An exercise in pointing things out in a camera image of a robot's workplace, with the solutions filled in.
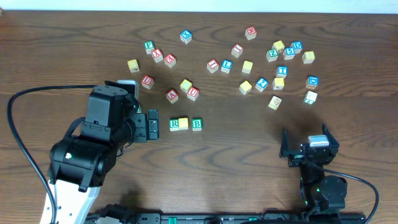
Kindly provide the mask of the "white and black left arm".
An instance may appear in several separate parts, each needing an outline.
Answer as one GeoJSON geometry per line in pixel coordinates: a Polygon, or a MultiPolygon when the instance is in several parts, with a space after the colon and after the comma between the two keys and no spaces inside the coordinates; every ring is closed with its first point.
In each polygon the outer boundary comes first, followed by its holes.
{"type": "Polygon", "coordinates": [[[55,204],[46,200],[41,223],[84,223],[124,148],[159,138],[159,112],[139,112],[138,94],[135,81],[93,88],[86,116],[76,119],[50,151],[55,204]]]}

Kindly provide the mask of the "blue T block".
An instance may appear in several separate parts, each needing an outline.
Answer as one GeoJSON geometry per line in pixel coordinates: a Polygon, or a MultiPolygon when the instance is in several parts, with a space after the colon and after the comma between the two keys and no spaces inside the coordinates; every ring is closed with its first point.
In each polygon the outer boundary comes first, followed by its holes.
{"type": "Polygon", "coordinates": [[[289,73],[289,69],[286,66],[278,66],[276,70],[276,77],[285,78],[289,73]]]}

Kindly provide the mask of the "green R block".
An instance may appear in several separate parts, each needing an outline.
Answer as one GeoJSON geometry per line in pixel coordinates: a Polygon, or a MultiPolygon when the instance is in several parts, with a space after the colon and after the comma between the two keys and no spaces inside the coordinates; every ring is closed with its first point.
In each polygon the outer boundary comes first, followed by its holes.
{"type": "Polygon", "coordinates": [[[178,131],[180,129],[178,119],[170,119],[169,120],[169,129],[170,129],[170,131],[178,131]]]}

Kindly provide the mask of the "yellow O block placed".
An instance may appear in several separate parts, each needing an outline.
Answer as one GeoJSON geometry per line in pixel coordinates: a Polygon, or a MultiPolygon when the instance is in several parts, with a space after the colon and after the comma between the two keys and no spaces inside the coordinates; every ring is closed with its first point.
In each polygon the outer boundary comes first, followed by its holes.
{"type": "Polygon", "coordinates": [[[186,130],[189,128],[189,120],[188,118],[179,118],[178,119],[178,128],[179,130],[186,130]]]}

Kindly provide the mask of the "green B block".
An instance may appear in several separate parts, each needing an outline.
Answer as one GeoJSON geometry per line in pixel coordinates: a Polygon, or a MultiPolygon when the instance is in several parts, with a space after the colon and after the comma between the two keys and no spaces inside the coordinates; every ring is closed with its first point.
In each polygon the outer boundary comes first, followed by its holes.
{"type": "Polygon", "coordinates": [[[203,128],[203,122],[201,118],[192,119],[192,130],[201,131],[203,128]]]}

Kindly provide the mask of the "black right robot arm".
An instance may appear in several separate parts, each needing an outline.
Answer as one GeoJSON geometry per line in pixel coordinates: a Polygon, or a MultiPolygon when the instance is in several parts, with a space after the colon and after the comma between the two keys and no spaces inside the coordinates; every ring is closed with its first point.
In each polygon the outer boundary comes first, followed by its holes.
{"type": "Polygon", "coordinates": [[[289,167],[300,169],[300,194],[306,205],[317,213],[332,213],[345,208],[347,181],[326,175],[323,170],[335,158],[339,146],[325,125],[321,135],[309,136],[308,142],[297,150],[290,148],[287,132],[282,132],[279,157],[286,158],[289,167]]]}

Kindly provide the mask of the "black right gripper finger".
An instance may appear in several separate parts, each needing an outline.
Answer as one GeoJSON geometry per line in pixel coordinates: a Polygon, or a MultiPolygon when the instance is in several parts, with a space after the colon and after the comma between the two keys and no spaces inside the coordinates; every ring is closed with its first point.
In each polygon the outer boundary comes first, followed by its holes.
{"type": "Polygon", "coordinates": [[[332,149],[338,149],[339,146],[340,146],[340,144],[339,144],[338,141],[332,136],[332,134],[329,132],[329,130],[328,130],[328,128],[327,128],[327,126],[326,126],[325,123],[322,124],[322,132],[323,132],[323,134],[326,136],[326,138],[327,138],[327,140],[328,140],[328,142],[329,142],[329,144],[330,144],[330,147],[331,147],[332,149]]]}
{"type": "Polygon", "coordinates": [[[291,156],[293,152],[290,150],[289,139],[285,129],[282,131],[282,143],[280,147],[279,157],[280,158],[288,158],[291,156]]]}

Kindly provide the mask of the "yellow O block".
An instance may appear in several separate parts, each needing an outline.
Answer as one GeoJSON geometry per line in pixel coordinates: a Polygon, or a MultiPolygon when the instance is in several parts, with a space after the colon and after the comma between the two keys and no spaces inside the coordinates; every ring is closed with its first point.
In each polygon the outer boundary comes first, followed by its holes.
{"type": "Polygon", "coordinates": [[[253,62],[245,60],[242,67],[242,72],[250,74],[253,67],[253,62]]]}

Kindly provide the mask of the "yellow block plain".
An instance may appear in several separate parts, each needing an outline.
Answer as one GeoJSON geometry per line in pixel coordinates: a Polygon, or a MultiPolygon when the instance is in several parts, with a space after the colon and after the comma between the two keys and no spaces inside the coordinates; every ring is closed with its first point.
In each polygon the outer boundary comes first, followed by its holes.
{"type": "Polygon", "coordinates": [[[139,71],[139,64],[138,64],[138,62],[137,62],[136,59],[129,60],[129,61],[127,62],[127,65],[128,65],[128,67],[129,67],[129,70],[130,70],[131,73],[134,73],[134,72],[138,72],[138,71],[139,71]]]}

